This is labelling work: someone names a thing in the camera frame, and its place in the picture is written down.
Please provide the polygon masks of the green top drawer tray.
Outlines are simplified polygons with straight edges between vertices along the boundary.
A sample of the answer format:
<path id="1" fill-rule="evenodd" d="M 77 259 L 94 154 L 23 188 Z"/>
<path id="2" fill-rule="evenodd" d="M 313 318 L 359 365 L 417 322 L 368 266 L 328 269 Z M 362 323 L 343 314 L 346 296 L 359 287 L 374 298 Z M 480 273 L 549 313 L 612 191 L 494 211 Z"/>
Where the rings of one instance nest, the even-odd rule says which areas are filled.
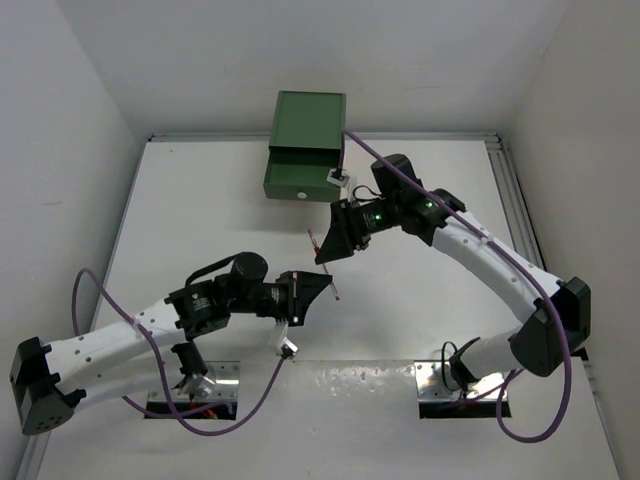
<path id="1" fill-rule="evenodd" d="M 327 177 L 338 166 L 339 157 L 336 149 L 271 149 L 263 180 L 266 197 L 323 203 L 338 200 L 341 189 Z"/>

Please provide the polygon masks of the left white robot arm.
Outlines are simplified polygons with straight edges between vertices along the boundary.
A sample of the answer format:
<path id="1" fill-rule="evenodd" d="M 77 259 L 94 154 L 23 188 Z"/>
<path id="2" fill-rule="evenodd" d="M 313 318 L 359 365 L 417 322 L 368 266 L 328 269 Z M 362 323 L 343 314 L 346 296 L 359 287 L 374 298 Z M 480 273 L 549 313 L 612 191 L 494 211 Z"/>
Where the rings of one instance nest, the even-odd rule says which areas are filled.
<path id="1" fill-rule="evenodd" d="M 22 434 L 49 432 L 82 409 L 148 391 L 155 382 L 203 411 L 204 401 L 223 397 L 195 341 L 226 328 L 234 314 L 275 320 L 277 354 L 294 356 L 287 330 L 303 325 L 333 278 L 293 270 L 269 283 L 267 273 L 262 256 L 241 252 L 195 271 L 182 288 L 134 315 L 114 304 L 117 323 L 50 343 L 22 341 L 9 374 Z"/>

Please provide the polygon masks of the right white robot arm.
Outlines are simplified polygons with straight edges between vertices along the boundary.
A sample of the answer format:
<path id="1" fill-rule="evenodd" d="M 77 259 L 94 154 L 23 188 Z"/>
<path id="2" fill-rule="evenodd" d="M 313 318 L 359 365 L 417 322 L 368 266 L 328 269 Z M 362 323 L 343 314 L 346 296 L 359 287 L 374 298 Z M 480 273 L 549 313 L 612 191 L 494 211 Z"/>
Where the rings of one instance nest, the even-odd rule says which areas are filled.
<path id="1" fill-rule="evenodd" d="M 478 237 L 483 228 L 459 199 L 437 189 L 438 199 L 432 201 L 408 185 L 416 175 L 405 155 L 376 161 L 371 171 L 379 198 L 365 204 L 331 203 L 330 227 L 316 263 L 349 258 L 366 249 L 373 234 L 399 227 L 464 266 L 522 324 L 490 338 L 476 337 L 457 350 L 443 375 L 449 389 L 466 390 L 489 374 L 510 370 L 549 376 L 564 357 L 546 299 L 559 314 L 570 351 L 582 347 L 591 333 L 591 290 L 583 280 L 563 281 L 515 252 L 501 257 L 491 247 L 493 239 Z"/>

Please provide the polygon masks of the red gel pen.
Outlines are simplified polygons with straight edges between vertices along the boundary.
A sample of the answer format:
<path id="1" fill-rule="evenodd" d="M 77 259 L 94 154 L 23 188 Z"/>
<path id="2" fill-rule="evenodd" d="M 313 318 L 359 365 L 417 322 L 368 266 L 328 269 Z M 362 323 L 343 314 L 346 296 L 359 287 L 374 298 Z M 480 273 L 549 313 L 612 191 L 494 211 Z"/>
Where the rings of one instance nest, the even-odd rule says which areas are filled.
<path id="1" fill-rule="evenodd" d="M 319 246 L 319 244 L 318 244 L 318 242 L 317 242 L 317 240 L 315 238 L 315 235 L 314 235 L 312 229 L 308 229 L 307 230 L 307 234 L 308 234 L 310 242 L 312 244 L 312 247 L 313 247 L 313 250 L 314 250 L 314 254 L 316 254 L 316 255 L 319 254 L 320 253 L 320 246 Z M 320 266 L 322 267 L 322 269 L 323 269 L 323 271 L 324 271 L 324 273 L 326 275 L 330 275 L 330 272 L 329 272 L 329 270 L 328 270 L 328 268 L 327 268 L 325 263 L 321 263 Z M 337 287 L 335 285 L 335 282 L 333 280 L 330 282 L 329 286 L 330 286 L 330 289 L 331 289 L 331 292 L 332 292 L 332 295 L 333 295 L 335 301 L 340 301 L 341 300 L 341 296 L 340 296 L 339 291 L 338 291 L 338 289 L 337 289 Z"/>

